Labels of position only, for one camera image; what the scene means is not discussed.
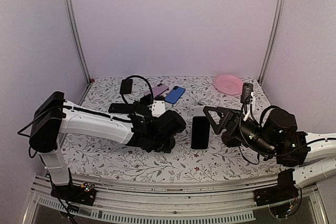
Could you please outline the black phone blue edge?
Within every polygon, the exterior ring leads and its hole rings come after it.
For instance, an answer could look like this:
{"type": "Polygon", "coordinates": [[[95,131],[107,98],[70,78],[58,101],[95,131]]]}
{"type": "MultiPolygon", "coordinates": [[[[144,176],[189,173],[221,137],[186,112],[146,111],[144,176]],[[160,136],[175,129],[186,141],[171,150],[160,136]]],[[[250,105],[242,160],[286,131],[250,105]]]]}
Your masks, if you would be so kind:
{"type": "Polygon", "coordinates": [[[192,119],[191,149],[206,150],[209,143],[210,124],[205,116],[195,116],[192,119]]]}

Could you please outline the black folding phone stand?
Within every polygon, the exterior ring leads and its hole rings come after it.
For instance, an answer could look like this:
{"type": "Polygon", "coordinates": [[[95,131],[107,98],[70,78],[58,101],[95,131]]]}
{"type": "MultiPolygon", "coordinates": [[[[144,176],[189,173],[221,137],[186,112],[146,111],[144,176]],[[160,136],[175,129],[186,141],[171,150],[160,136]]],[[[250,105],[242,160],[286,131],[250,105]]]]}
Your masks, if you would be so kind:
{"type": "Polygon", "coordinates": [[[151,105],[153,104],[153,99],[150,94],[143,96],[139,101],[134,101],[135,113],[142,116],[152,116],[151,105]]]}

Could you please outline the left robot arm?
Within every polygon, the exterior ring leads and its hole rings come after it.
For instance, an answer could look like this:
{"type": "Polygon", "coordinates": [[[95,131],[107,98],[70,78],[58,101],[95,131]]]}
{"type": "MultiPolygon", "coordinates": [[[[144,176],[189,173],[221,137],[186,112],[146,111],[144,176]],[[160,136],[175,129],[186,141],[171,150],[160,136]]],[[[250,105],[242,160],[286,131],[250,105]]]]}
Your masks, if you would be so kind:
{"type": "Polygon", "coordinates": [[[44,162],[58,192],[67,200],[78,195],[71,183],[70,171],[61,154],[59,134],[81,134],[112,140],[146,152],[170,152],[175,146],[175,136],[186,128],[184,119],[175,111],[150,110],[144,115],[123,111],[113,115],[84,108],[64,98],[55,91],[35,111],[29,146],[44,162]]]}

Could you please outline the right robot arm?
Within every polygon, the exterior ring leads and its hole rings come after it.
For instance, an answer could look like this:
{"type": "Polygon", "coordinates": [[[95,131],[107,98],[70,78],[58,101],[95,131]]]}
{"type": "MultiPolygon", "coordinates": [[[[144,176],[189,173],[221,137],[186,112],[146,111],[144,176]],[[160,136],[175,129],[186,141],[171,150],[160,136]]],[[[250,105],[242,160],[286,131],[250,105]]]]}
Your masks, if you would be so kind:
{"type": "Polygon", "coordinates": [[[265,161],[293,168],[296,188],[335,174],[335,134],[299,131],[293,114],[271,105],[260,120],[243,110],[205,106],[203,112],[210,126],[227,147],[247,147],[265,161]]]}

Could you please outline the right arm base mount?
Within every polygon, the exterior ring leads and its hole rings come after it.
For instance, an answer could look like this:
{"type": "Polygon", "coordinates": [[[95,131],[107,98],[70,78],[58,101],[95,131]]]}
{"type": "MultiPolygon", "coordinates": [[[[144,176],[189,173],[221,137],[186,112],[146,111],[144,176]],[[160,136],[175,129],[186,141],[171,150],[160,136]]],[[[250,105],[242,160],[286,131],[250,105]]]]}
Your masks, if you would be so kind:
{"type": "Polygon", "coordinates": [[[257,206],[274,204],[277,202],[297,198],[299,190],[295,187],[293,168],[278,174],[277,184],[271,187],[254,190],[254,201],[257,206]]]}

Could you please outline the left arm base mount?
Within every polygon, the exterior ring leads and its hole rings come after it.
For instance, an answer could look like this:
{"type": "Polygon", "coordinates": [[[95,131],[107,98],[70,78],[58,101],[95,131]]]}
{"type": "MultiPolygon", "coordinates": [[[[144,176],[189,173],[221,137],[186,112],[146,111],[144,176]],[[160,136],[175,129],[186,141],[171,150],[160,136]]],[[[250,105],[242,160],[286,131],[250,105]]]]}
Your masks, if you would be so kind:
{"type": "Polygon", "coordinates": [[[66,203],[77,203],[86,206],[93,206],[97,191],[91,184],[74,185],[72,178],[65,185],[56,185],[51,179],[51,196],[64,200],[66,203]]]}

